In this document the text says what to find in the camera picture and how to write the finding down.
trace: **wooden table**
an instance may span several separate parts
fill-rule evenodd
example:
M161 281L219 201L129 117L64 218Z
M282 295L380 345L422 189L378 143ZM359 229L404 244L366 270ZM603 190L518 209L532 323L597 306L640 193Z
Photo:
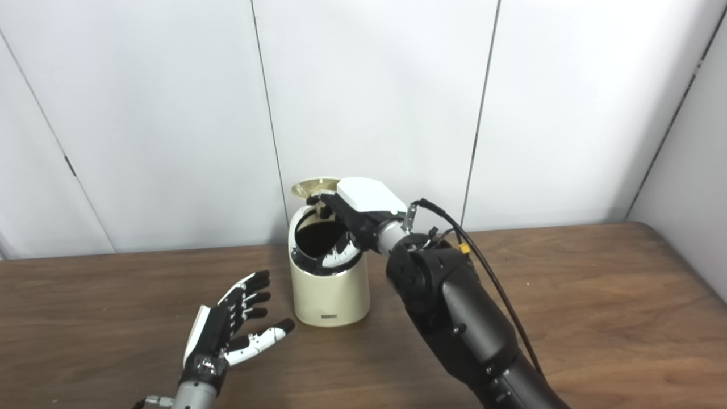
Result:
M727 309L648 226L473 237L571 407L727 408ZM477 408L411 326L384 263L369 255L364 321L298 324L229 372L216 408ZM1 262L0 408L173 394L198 306L259 269L271 271L270 314L243 330L293 315L284 246Z

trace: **robot finger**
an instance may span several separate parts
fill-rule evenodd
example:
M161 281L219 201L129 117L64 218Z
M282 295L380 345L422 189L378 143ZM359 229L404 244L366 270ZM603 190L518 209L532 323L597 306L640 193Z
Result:
M256 271L255 273L252 273L249 276L236 282L222 296L222 298L220 298L220 301L218 301L217 303L218 304L221 303L222 300L224 300L225 297L227 297L230 293L232 293L236 288L241 288L245 293L251 294L251 293L254 293L255 291L260 290L261 288L267 287L268 285L270 285L270 272L268 270Z
M245 293L246 294L252 294L256 291L262 290L263 288L266 288L268 285L270 285L270 280L260 280L260 281L253 281L246 284Z
M270 300L270 293L255 293L253 295L248 295L242 302L245 304L246 308L249 308L257 303L264 303L267 300Z
M242 314L238 315L237 317L234 317L230 321L230 336L237 333L237 331L240 330L240 327L248 319L264 318L267 315L268 315L268 310L264 309L264 308L250 308L250 309L243 310Z
M230 365L247 361L285 338L285 335L288 335L293 328L295 328L295 322L286 318L267 330L233 339L230 341L230 348L225 354L225 359Z

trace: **silver metal joint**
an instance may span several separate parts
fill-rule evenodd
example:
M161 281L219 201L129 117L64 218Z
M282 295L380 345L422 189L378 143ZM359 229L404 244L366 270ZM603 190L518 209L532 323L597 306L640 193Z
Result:
M414 217L416 216L417 206L415 204L410 204L409 209L406 211L406 216L404 216L404 223L401 225L401 229L407 234L411 233L411 229L414 228Z
M396 243L408 235L409 232L404 230L402 222L390 221L386 223L377 234L379 254L388 257L389 252Z
M219 376L227 369L228 362L225 358L197 355L194 357L194 369L197 373Z

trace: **black cable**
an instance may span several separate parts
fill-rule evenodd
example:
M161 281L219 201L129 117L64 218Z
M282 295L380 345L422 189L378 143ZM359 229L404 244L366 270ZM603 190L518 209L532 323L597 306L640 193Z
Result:
M438 240L437 240L437 242L436 242L436 243L435 243L435 244L433 245L433 247L437 247L437 246L439 246L439 244L440 244L440 243L442 243L442 242L444 241L444 239L445 239L445 238L447 238L447 235L448 235L448 234L450 234L450 233L451 233L451 232L453 232L453 231L454 231L454 227L453 227L453 228L451 228L451 229L447 229L447 230L445 230L445 231L444 231L444 233L442 233L442 235L440 235L440 236L439 236L439 239L438 239Z
M454 235L457 236L457 243L462 244L462 235L459 233L459 231L457 231L455 229L454 230Z
M507 309L507 312L510 314L510 318L512 318L513 324L515 324L515 327L518 329L518 333L520 334L520 338L523 340L523 344L525 345L525 348L528 350L528 354L530 355L530 360L533 363L533 367L544 378L545 374L543 373L543 369L540 367L540 362L538 361L538 358L535 356L535 350L533 349L532 344L530 344L530 339L528 338L528 335L525 333L525 328L523 327L523 324L520 322L518 315L515 313L515 309L513 308L513 305L510 303L510 299L507 297L507 294L505 293L505 289L502 288L502 285L500 284L499 280L497 279L495 272L492 271L492 267L490 267L490 264L485 259L485 256L482 254L480 249L477 247L475 242L472 240L472 237L470 237L467 234L467 232L450 215L447 214L447 212L445 212L441 207L437 206L436 204L434 204L424 198L421 198L420 200L417 200L417 201L413 202L412 204L415 206L420 206L427 210L430 210L437 216L448 221L449 224L452 225L452 228L457 232L457 236L461 235L462 238L466 241L466 243L470 246L470 249L477 256L477 259L482 264L482 267L485 268L487 275L490 277L490 280L492 280L492 284L494 284L495 289L497 289L497 293L499 294L500 298L502 299L502 302L505 304L505 308Z

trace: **wall seam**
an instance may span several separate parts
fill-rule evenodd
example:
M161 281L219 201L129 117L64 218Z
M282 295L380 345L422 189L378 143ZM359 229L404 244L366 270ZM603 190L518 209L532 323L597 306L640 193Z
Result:
M666 132L664 132L664 136L662 137L662 140L659 142L659 147L656 148L656 152L654 152L654 157L651 158L651 163L648 164L648 169L646 169L646 174L644 174L643 179L641 180L641 184L639 184L639 187L636 190L636 194L634 195L634 198L631 201L629 210L626 212L624 221L628 220L629 215L631 215L631 212L632 212L634 206L636 205L636 200L638 199L639 194L641 194L641 190L643 189L644 185L646 184L646 179L648 179L649 174L651 174L651 170L654 168L654 163L656 163L656 158L661 153L662 148L664 147L664 143L666 142L667 138L669 137L669 134L672 131L672 128L674 127L674 123L676 122L677 116L679 116L679 112L681 112L682 106L684 105L684 101L686 101L687 95L689 95L691 86L692 86L692 84L694 84L694 80L696 79L696 76L699 74L699 70L702 68L702 63L704 62L704 59L707 57L707 53L710 51L712 42L715 40L715 37L717 36L717 32L720 30L720 27L722 26L722 22L724 21L725 14L727 14L727 6L725 6L724 10L722 10L722 15L720 16L720 19L717 22L717 26L715 27L715 30L712 32L712 36L710 37L710 40L707 42L707 46L704 48L702 57L699 59L699 61L696 64L696 68L694 69L694 72L692 73L691 78L689 79L689 84L687 84L686 89L684 90L684 94L682 95L682 98L679 101L679 105L677 105L677 108L674 111L674 114L672 115L672 119L669 122L669 126L667 127Z
M497 0L497 8L495 9L495 18L492 23L492 36L490 37L490 50L487 53L487 66L485 67L485 79L482 84L482 96L480 97L480 109L477 114L477 126L475 127L475 140L472 145L472 157L470 159L470 171L467 174L467 185L465 187L465 200L462 203L462 218L459 220L459 224L463 226L465 224L465 211L467 210L467 200L470 197L470 183L472 182L472 170L475 166L475 155L477 153L477 142L480 137L480 124L482 122L482 108L485 104L485 94L487 92L487 80L490 77L490 66L492 64L492 52L495 48L495 35L497 33L497 22L499 20L500 4L502 0Z
M285 211L285 224L290 228L290 220L288 215L288 205L285 203L285 188L283 186L283 172L280 168L280 155L278 154L278 141L275 137L275 127L273 125L273 111L270 109L270 93L268 92L268 79L265 76L265 64L262 61L262 48L260 48L260 34L257 30L257 16L255 14L254 1L250 0L250 8L252 9L252 24L255 27L255 40L257 41L257 54L260 57L260 70L262 72L262 85L265 88L265 102L268 105L268 118L270 119L270 133L273 136L273 148L275 149L275 160L278 165L278 179L280 180L280 195L283 201L283 210Z
M25 85L28 87L28 90L31 92L31 95L33 96L33 100L36 101L36 106L38 107L38 110L40 110L41 115L43 116L43 119L46 123L46 126L48 126L48 129L50 130L51 134L53 135L53 138L55 139L55 142L60 149L60 153L63 155L64 160L66 162L69 162L68 155L65 152L65 149L63 148L63 145L61 144L60 140L58 139L58 135L55 133L55 129L53 128L53 125L50 123L50 120L48 119L48 116L46 115L45 110L43 109L43 105L41 104L40 100L38 99L38 95L36 95L35 90L31 86L30 81L28 80L28 76L25 75L25 71L23 70L23 67L20 64L20 61L17 59L17 56L12 51L12 47L10 46L9 41L7 41L7 37L5 36L5 32L2 31L2 28L0 28L0 37L2 37L2 41L5 43L5 47L7 47L8 52L10 53L10 57L15 62L15 66L17 67L18 71L20 72L20 75L23 77L23 81L25 82ZM93 203L91 202L91 199L89 198L88 193L86 192L86 189L84 188L83 183L81 183L81 179L73 173L73 176L76 177L76 182L79 184L79 187L81 188L81 192L83 192L84 197L86 198L86 202L89 204L89 207L91 208L91 211L94 214L94 217L96 217L96 221L98 222L99 226L101 227L101 230L103 231L104 235L106 236L106 240L108 241L108 244L111 246L111 249L114 253L116 253L116 247L113 245L113 241L111 240L111 236L109 236L108 231L106 231L106 227L103 225L103 222L101 221L101 217L98 215L98 211L96 211L96 207L94 207Z

